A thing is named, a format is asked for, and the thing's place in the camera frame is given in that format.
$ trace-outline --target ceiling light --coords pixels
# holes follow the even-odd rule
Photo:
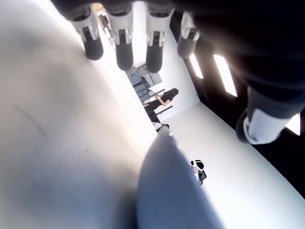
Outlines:
[[[224,57],[219,55],[214,55],[214,59],[216,61],[216,65],[218,67],[221,79],[223,80],[225,90],[231,95],[237,97],[237,93],[230,73],[230,69]]]
[[[300,114],[296,114],[290,119],[290,121],[286,124],[286,127],[294,132],[296,135],[300,136],[301,134],[301,119]]]
[[[194,68],[194,71],[195,71],[196,75],[197,75],[198,77],[200,77],[200,78],[203,79],[203,75],[202,75],[202,73],[201,73],[199,64],[198,64],[198,62],[197,62],[197,60],[196,60],[196,57],[195,57],[195,54],[194,54],[194,53],[191,54],[190,60],[191,60],[191,62],[192,62],[192,66],[193,66],[193,68]]]

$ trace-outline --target black clothing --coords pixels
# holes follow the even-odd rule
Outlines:
[[[172,101],[172,97],[169,96],[169,95],[164,94],[164,95],[161,97],[161,100],[162,100],[163,102],[166,102],[167,100]],[[157,99],[154,100],[154,101],[152,101],[152,102],[146,103],[146,104],[147,104],[147,106],[144,107],[144,109],[145,109],[146,112],[153,111],[153,110],[157,109],[159,106],[162,105],[161,102],[160,102],[159,100],[157,100]]]
[[[199,179],[199,184],[203,184],[203,180],[206,179],[206,174],[204,171],[199,171],[198,172],[198,179]]]

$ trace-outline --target white room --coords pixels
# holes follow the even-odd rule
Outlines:
[[[147,45],[144,4],[133,10],[139,66]],[[136,228],[138,178],[158,134],[107,36],[99,25],[104,54],[91,61],[51,2],[12,2],[4,12],[0,17],[10,24],[0,25],[7,31],[0,34],[1,228]],[[203,161],[201,190],[223,227],[303,229],[305,200],[200,102],[176,50],[169,31],[162,82],[152,90],[178,88],[179,94],[158,118],[170,125],[187,162]]]

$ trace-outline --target person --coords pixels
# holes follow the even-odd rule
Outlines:
[[[203,180],[206,179],[206,174],[203,170],[204,164],[201,160],[191,161],[192,165],[192,172],[194,173],[196,180],[198,181],[199,185],[203,184]]]
[[[145,111],[153,111],[161,105],[167,106],[178,93],[179,90],[177,88],[173,88],[167,92],[164,92],[163,95],[155,95],[156,100],[144,104]]]
[[[152,122],[154,129],[159,132],[161,130],[162,126],[167,126],[167,128],[170,128],[170,126],[168,124],[162,124],[162,123],[156,123],[156,122]]]

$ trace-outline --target woman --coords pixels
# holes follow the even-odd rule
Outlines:
[[[167,106],[178,93],[178,89],[173,88],[167,92],[164,92],[161,96],[155,95],[156,100],[144,104],[144,109],[146,112],[148,112],[157,109],[161,105]]]

